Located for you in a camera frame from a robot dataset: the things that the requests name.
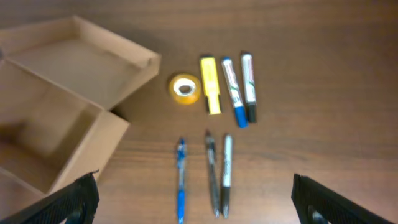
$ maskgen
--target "blue marker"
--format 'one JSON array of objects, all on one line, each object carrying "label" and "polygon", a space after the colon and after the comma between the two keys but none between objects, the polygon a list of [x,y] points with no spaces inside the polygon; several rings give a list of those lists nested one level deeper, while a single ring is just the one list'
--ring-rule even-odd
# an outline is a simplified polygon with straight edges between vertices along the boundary
[{"label": "blue marker", "polygon": [[179,174],[177,193],[177,218],[178,224],[183,223],[185,213],[185,141],[181,139],[177,149],[177,169]]},{"label": "blue marker", "polygon": [[224,58],[222,61],[223,70],[225,74],[225,79],[229,88],[229,95],[231,95],[232,105],[234,107],[236,121],[240,128],[245,128],[248,126],[248,121],[244,112],[244,106],[242,103],[241,92],[239,91],[239,86],[236,81],[236,75],[234,68],[232,66],[232,60],[228,57]]}]

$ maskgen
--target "black marker cap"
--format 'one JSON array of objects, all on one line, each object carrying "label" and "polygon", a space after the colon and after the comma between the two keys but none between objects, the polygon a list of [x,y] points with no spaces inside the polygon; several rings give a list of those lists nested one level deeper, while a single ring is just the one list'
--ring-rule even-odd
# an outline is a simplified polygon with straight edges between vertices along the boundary
[{"label": "black marker cap", "polygon": [[246,113],[248,114],[248,121],[250,123],[256,123],[256,108],[257,105],[255,103],[249,103],[246,107]]},{"label": "black marker cap", "polygon": [[222,208],[221,212],[224,215],[224,218],[228,218],[229,213],[229,191],[231,190],[230,187],[223,187],[221,189],[221,201],[222,201]]}]

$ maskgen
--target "marker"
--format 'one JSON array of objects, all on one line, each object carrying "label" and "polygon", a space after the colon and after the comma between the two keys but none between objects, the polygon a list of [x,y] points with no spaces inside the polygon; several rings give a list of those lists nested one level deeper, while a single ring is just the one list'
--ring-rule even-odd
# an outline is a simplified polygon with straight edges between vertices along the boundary
[{"label": "marker", "polygon": [[221,189],[221,199],[223,202],[224,218],[228,218],[229,192],[231,190],[231,176],[232,176],[232,136],[227,134],[225,136],[225,144],[224,144],[224,173],[223,173],[223,187]]},{"label": "marker", "polygon": [[253,57],[249,53],[242,54],[242,73],[244,83],[244,95],[246,99],[246,111],[248,112],[248,121],[255,123],[256,121],[256,90],[254,89],[253,75]]},{"label": "marker", "polygon": [[178,224],[183,223],[185,213],[185,153],[185,141],[181,139],[177,149],[177,169],[179,174],[177,194]]},{"label": "marker", "polygon": [[229,95],[232,99],[232,105],[234,107],[236,121],[238,122],[238,126],[240,128],[245,128],[248,126],[248,121],[246,120],[246,115],[244,113],[241,93],[239,91],[239,86],[236,81],[236,75],[232,66],[232,60],[226,57],[223,59],[222,65],[225,79],[229,88]]},{"label": "marker", "polygon": [[209,114],[220,114],[220,88],[218,86],[216,60],[212,56],[200,59],[201,76],[203,79],[203,91],[207,99]]}]

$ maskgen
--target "tape roll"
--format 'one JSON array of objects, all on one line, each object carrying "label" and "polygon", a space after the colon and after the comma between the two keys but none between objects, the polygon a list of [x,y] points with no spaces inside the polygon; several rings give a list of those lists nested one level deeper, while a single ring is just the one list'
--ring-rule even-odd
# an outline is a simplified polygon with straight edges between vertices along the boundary
[{"label": "tape roll", "polygon": [[189,74],[176,75],[169,84],[169,92],[177,103],[190,105],[200,97],[199,79]]}]

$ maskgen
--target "blue pen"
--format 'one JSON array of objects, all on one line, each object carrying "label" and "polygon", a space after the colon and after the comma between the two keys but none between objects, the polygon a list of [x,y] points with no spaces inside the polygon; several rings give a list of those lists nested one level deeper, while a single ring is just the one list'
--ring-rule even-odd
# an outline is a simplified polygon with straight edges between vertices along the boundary
[{"label": "blue pen", "polygon": [[185,213],[185,141],[184,139],[180,140],[180,144],[177,149],[177,169],[178,169],[178,194],[177,194],[177,218],[178,224],[183,223],[184,213]]}]

